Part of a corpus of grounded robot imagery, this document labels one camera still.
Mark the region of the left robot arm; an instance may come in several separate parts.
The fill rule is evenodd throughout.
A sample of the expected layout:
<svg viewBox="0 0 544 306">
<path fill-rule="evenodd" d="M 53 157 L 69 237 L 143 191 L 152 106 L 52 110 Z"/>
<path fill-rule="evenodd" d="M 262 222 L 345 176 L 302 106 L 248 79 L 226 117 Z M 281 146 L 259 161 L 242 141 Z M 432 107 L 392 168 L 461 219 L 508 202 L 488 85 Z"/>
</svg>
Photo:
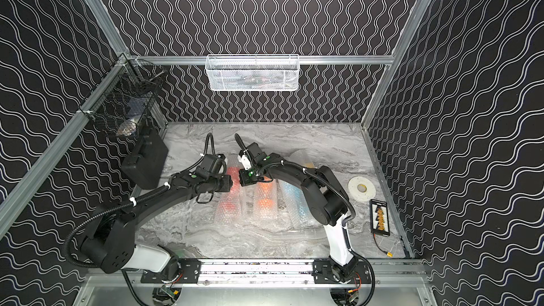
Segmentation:
<svg viewBox="0 0 544 306">
<path fill-rule="evenodd" d="M 82 224 L 76 226 L 61 247 L 67 262 L 82 268 L 99 268 L 104 273 L 134 269 L 157 273 L 165 281 L 174 280 L 180 272 L 179 257 L 163 247 L 139 245 L 136 231 L 147 221 L 167 209 L 201 194 L 228 192 L 230 175 L 202 178 L 178 173 L 155 190 L 129 201 L 100 207 Z"/>
</svg>

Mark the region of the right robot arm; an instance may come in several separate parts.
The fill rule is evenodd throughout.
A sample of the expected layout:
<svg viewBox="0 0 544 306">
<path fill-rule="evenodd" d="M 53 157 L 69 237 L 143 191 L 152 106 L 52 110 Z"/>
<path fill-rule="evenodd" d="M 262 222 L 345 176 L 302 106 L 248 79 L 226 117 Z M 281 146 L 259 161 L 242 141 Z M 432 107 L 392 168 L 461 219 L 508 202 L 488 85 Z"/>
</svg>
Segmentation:
<svg viewBox="0 0 544 306">
<path fill-rule="evenodd" d="M 326 166 L 308 168 L 268 157 L 250 169 L 239 170 L 242 186 L 263 183 L 267 179 L 284 181 L 303 192 L 310 214 L 323 225 L 327 235 L 334 279 L 346 283 L 360 278 L 375 284 L 375 272 L 370 262 L 351 245 L 347 223 L 355 218 L 356 211 L 331 169 Z"/>
</svg>

